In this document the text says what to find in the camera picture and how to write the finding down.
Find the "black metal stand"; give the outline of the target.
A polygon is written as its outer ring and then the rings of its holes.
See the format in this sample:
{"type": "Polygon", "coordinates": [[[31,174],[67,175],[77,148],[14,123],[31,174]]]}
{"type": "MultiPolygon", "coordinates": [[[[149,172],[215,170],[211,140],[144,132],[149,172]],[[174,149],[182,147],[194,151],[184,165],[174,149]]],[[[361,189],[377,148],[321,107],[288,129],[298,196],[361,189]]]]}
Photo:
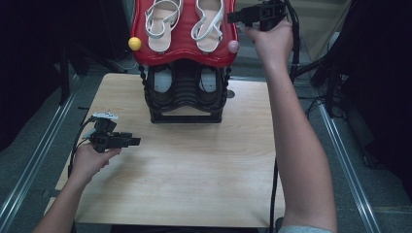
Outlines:
{"type": "Polygon", "coordinates": [[[290,71],[293,82],[297,77],[309,74],[311,71],[315,71],[310,78],[310,84],[316,92],[316,97],[311,97],[312,102],[305,111],[306,116],[309,117],[316,107],[323,105],[329,117],[343,118],[343,114],[338,115],[334,112],[334,109],[339,107],[338,96],[335,95],[340,79],[337,68],[326,59],[326,56],[306,65],[300,65],[296,55],[293,57],[290,71]]]}

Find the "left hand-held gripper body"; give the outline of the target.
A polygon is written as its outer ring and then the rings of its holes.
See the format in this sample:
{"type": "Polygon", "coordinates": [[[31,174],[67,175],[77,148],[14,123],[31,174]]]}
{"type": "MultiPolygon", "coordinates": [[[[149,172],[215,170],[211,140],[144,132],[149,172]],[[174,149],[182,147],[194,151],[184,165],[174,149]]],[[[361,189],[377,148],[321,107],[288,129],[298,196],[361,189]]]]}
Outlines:
{"type": "Polygon", "coordinates": [[[84,135],[84,140],[94,144],[94,149],[101,153],[108,149],[125,148],[125,139],[121,133],[115,132],[117,116],[107,113],[94,113],[87,121],[93,122],[94,126],[84,135]]]}

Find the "white strappy sandal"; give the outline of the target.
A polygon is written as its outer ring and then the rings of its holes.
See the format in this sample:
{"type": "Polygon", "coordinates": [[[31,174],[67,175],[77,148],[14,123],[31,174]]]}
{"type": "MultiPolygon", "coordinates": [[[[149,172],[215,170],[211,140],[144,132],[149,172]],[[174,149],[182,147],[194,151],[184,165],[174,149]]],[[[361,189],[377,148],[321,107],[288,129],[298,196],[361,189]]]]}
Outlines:
{"type": "Polygon", "coordinates": [[[158,53],[171,46],[171,33],[177,26],[184,0],[154,0],[145,11],[145,30],[149,48],[158,53]]]}
{"type": "Polygon", "coordinates": [[[198,21],[190,36],[203,53],[213,52],[223,39],[224,0],[196,0],[195,12],[198,21]]]}

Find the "person's left hand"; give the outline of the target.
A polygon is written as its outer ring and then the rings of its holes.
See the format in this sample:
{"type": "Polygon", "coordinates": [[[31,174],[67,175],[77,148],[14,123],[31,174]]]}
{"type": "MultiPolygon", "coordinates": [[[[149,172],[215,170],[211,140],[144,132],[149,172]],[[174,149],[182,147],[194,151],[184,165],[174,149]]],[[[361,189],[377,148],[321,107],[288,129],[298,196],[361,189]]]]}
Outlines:
{"type": "Polygon", "coordinates": [[[109,149],[97,152],[92,144],[85,144],[77,149],[69,182],[76,186],[86,186],[110,159],[120,154],[121,149],[109,149]]]}

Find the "grey shirt sleeve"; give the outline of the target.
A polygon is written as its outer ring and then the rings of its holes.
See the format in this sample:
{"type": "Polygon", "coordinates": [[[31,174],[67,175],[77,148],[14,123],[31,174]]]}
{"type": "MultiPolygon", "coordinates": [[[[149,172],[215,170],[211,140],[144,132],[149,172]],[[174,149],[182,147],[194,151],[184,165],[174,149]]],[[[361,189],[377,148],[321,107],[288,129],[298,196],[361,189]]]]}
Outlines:
{"type": "Polygon", "coordinates": [[[288,225],[282,226],[278,233],[333,233],[332,231],[325,230],[318,227],[312,226],[295,226],[288,225]]]}

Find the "dark curtain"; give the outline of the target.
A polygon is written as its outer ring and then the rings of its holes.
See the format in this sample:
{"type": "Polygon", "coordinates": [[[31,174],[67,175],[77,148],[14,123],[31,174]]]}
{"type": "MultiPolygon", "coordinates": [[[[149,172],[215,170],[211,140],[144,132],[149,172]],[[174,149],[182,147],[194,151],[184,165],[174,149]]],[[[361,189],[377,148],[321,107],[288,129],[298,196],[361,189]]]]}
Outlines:
{"type": "Polygon", "coordinates": [[[412,198],[412,0],[352,0],[332,49],[373,135],[364,148],[412,198]]]}
{"type": "Polygon", "coordinates": [[[91,58],[109,70],[127,57],[123,0],[0,0],[0,151],[91,58]]]}

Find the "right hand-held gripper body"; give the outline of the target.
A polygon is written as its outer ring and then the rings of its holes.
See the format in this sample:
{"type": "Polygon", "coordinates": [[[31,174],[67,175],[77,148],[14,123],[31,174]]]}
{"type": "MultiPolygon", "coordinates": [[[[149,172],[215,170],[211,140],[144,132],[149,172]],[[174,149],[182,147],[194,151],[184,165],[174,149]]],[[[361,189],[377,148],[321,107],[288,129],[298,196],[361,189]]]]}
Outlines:
{"type": "Polygon", "coordinates": [[[286,16],[286,3],[283,0],[265,0],[257,7],[261,31],[271,30],[286,16]]]}

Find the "red and black shoe rack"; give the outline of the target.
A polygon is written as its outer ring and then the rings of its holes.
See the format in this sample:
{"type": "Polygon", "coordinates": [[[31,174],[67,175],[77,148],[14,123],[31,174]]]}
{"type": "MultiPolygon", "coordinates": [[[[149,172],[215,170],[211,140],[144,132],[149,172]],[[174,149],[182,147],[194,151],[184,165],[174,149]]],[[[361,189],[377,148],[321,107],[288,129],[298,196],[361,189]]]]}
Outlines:
{"type": "Polygon", "coordinates": [[[131,37],[137,37],[142,47],[134,51],[139,64],[145,100],[153,123],[219,123],[227,99],[230,65],[237,53],[230,53],[227,44],[238,42],[236,26],[228,23],[226,14],[233,11],[236,0],[224,0],[221,31],[223,39],[210,53],[203,53],[191,38],[190,32],[198,21],[196,0],[184,0],[184,7],[177,26],[171,33],[171,46],[164,53],[149,48],[145,30],[145,11],[154,0],[134,0],[135,15],[131,37]],[[197,71],[201,66],[218,71],[218,92],[204,100],[198,92],[197,71]]]}

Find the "person's right hand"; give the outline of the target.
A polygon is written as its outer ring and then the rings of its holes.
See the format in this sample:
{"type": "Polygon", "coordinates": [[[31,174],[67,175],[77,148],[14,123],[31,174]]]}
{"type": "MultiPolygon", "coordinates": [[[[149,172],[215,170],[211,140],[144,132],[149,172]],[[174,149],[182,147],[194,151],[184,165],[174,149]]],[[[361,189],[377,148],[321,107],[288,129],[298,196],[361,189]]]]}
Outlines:
{"type": "Polygon", "coordinates": [[[244,33],[255,44],[257,56],[265,69],[286,70],[292,52],[292,25],[282,19],[269,31],[246,27],[244,33]]]}

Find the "yellow rack knob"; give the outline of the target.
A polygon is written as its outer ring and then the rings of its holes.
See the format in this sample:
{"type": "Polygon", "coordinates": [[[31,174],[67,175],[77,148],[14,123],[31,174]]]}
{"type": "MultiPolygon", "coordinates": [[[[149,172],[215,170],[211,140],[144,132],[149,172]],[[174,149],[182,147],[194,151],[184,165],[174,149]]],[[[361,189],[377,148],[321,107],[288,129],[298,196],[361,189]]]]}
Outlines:
{"type": "Polygon", "coordinates": [[[137,37],[131,37],[128,40],[128,46],[130,47],[131,50],[137,51],[142,47],[142,42],[139,38],[137,37]]]}

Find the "metal floor rail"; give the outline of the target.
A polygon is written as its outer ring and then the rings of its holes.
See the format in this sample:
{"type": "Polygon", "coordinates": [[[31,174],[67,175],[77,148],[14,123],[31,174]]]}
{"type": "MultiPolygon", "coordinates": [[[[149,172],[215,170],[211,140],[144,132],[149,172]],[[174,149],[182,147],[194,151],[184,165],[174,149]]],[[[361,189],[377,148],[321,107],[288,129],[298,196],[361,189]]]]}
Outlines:
{"type": "Polygon", "coordinates": [[[355,171],[355,168],[351,162],[349,153],[347,152],[340,133],[338,132],[335,121],[329,117],[328,113],[326,112],[326,108],[323,105],[320,106],[320,113],[326,126],[329,138],[331,139],[334,149],[337,153],[340,166],[357,206],[361,221],[365,227],[365,232],[382,233],[374,211],[372,210],[366,193],[361,185],[361,181],[359,180],[357,172],[355,171]]]}
{"type": "Polygon", "coordinates": [[[0,208],[0,233],[7,233],[8,229],[10,228],[83,82],[84,79],[78,75],[75,75],[72,78],[70,84],[72,92],[55,111],[55,114],[52,117],[39,144],[33,151],[27,165],[21,173],[17,184],[9,193],[5,202],[0,208]]]}

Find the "black leather shoe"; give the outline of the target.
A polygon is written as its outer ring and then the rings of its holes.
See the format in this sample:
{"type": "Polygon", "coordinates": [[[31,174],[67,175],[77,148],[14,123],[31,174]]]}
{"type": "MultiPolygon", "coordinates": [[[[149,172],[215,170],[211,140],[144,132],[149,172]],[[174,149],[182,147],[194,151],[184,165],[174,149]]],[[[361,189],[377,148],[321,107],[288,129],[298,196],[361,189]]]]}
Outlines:
{"type": "Polygon", "coordinates": [[[218,71],[214,67],[201,66],[197,71],[198,92],[202,99],[213,99],[218,92],[218,71]]]}

